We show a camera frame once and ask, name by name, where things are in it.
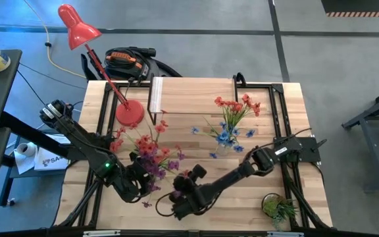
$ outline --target wooden table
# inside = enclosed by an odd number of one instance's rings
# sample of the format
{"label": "wooden table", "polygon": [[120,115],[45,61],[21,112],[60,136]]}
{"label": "wooden table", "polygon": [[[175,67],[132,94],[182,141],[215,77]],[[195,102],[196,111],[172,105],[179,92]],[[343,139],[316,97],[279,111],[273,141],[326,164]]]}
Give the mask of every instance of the wooden table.
{"label": "wooden table", "polygon": [[[301,86],[298,83],[284,83],[284,94],[289,113],[291,130],[296,133],[299,130],[309,127],[307,112],[302,96]],[[97,121],[101,109],[101,102],[105,82],[90,81],[84,105],[80,116],[80,125],[88,132],[95,132]],[[238,89],[238,97],[241,98],[244,93],[248,93],[254,101],[261,102],[261,114],[259,117],[246,117],[240,123],[240,128],[255,129],[256,133],[252,138],[244,138],[240,136],[238,139],[246,150],[251,149],[255,145],[262,145],[272,141],[275,137],[273,121],[271,116],[270,99],[266,90],[243,90]],[[128,90],[128,99],[137,99],[147,107],[147,88],[130,88]],[[201,90],[197,98],[205,97],[205,103],[216,105],[212,98],[217,94],[209,91]],[[109,97],[103,131],[107,131],[109,110],[111,108],[112,94]],[[278,114],[281,117],[281,109],[278,106]],[[225,157],[218,159],[209,158],[209,152],[214,151],[216,142],[212,138],[193,135],[190,132],[192,126],[197,126],[204,131],[209,131],[205,117],[211,124],[219,127],[222,117],[217,114],[212,115],[188,115],[188,114],[166,114],[164,120],[169,124],[168,130],[162,134],[159,145],[174,147],[174,144],[180,144],[186,159],[181,162],[180,169],[192,169],[194,165],[200,164],[207,170],[205,178],[199,180],[200,183],[212,182],[232,169],[236,168],[240,159],[245,153],[230,152]],[[138,132],[140,134],[148,134],[149,116],[146,112],[145,119],[147,122],[140,123]],[[115,121],[114,130],[120,127]],[[281,131],[284,134],[284,127],[281,124]],[[128,133],[131,137],[137,138],[138,134],[135,130]],[[298,136],[309,136],[310,132],[302,132]],[[130,149],[130,142],[124,142],[123,147],[117,153],[125,165],[129,164],[128,153],[124,149]],[[301,175],[301,183],[306,200],[309,202],[319,217],[329,226],[332,226],[330,212],[326,201],[326,194],[320,173],[309,163],[300,163],[299,172]],[[73,210],[83,195],[86,176],[88,173],[88,164],[86,161],[80,161],[70,167],[65,176],[63,184],[63,192],[61,203],[55,224],[66,219],[68,214]],[[284,196],[284,188],[282,182],[282,173],[280,166],[276,165],[274,171],[266,177],[250,176],[231,188],[225,190],[215,206],[202,216],[188,215],[183,220],[178,221],[174,217],[161,217],[156,213],[154,204],[159,197],[172,190],[171,182],[174,175],[168,174],[165,180],[160,182],[162,190],[153,192],[150,202],[153,207],[144,208],[141,203],[129,204],[124,203],[119,195],[112,187],[103,188],[101,196],[101,205],[99,210],[99,218],[97,222],[98,229],[114,228],[114,229],[161,229],[161,230],[274,230],[271,220],[261,211],[262,198],[271,192]],[[93,207],[93,198],[89,202],[88,217]],[[163,213],[170,213],[172,203],[167,199],[163,199],[159,204],[159,210]],[[289,224],[283,225],[283,229],[289,229]]]}

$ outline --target concrete floor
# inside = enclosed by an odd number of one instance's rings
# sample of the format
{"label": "concrete floor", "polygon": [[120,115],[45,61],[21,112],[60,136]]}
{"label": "concrete floor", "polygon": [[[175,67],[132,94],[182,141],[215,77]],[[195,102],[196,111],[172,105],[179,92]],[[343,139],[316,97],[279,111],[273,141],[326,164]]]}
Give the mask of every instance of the concrete floor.
{"label": "concrete floor", "polygon": [[[267,0],[134,0],[96,2],[33,1],[49,26],[62,26],[61,3],[73,4],[84,21],[99,28],[173,30],[272,30]],[[319,0],[275,0],[281,30],[317,32],[379,32],[379,18],[327,18]],[[40,26],[20,0],[0,0],[0,25]],[[52,57],[76,72],[80,53],[70,51],[66,34],[51,34]],[[56,79],[85,87],[82,78],[62,72],[47,61],[45,34],[0,32],[1,49],[23,50],[22,63]],[[372,104],[379,95],[379,38],[283,37],[291,82],[303,88],[313,132],[328,142],[320,149],[326,195],[333,224],[340,230],[379,234],[379,192],[364,194],[374,179],[368,148],[360,128],[340,126]],[[105,34],[91,42],[99,54],[112,47],[154,47],[157,59],[183,76],[230,77],[243,72],[250,81],[281,82],[274,36],[197,34]],[[71,88],[20,66],[44,101],[83,100],[84,90]],[[39,126],[41,104],[16,77],[6,111]],[[0,207],[0,231],[48,227],[53,221],[62,176],[15,180],[14,207]]]}

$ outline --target red desk lamp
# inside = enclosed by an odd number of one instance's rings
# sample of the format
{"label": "red desk lamp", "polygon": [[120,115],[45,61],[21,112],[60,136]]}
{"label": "red desk lamp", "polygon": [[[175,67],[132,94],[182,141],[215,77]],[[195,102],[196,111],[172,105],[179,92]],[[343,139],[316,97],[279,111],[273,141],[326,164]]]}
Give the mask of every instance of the red desk lamp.
{"label": "red desk lamp", "polygon": [[102,35],[102,33],[93,26],[84,23],[80,16],[78,16],[76,9],[69,4],[62,4],[58,8],[58,14],[63,20],[65,26],[68,28],[68,44],[70,49],[73,50],[84,43],[84,46],[88,50],[90,57],[95,62],[96,67],[102,72],[103,77],[105,77],[111,85],[113,91],[121,102],[116,109],[115,114],[118,122],[124,126],[130,126],[133,123],[137,124],[141,122],[144,117],[143,105],[136,100],[127,100],[123,94],[117,90],[111,79],[106,74],[105,69],[99,63],[99,60],[97,60],[96,54],[87,45],[87,42],[98,38]]}

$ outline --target lamp base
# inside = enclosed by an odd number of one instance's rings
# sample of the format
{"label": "lamp base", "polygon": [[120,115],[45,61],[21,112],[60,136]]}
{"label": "lamp base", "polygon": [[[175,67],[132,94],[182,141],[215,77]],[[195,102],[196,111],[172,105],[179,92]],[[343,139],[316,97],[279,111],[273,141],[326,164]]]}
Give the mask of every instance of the lamp base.
{"label": "lamp base", "polygon": [[143,105],[136,100],[128,100],[130,110],[127,110],[123,104],[116,108],[116,119],[124,126],[131,126],[133,123],[140,123],[144,118]]}

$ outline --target lamp shade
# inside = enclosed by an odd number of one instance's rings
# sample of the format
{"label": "lamp shade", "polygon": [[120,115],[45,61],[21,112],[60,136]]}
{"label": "lamp shade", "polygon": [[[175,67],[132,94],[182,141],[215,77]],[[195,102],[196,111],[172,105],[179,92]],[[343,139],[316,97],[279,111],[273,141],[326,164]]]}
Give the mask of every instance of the lamp shade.
{"label": "lamp shade", "polygon": [[68,28],[68,44],[71,50],[102,35],[97,28],[84,23],[76,9],[69,4],[62,4],[58,8],[58,14]]}

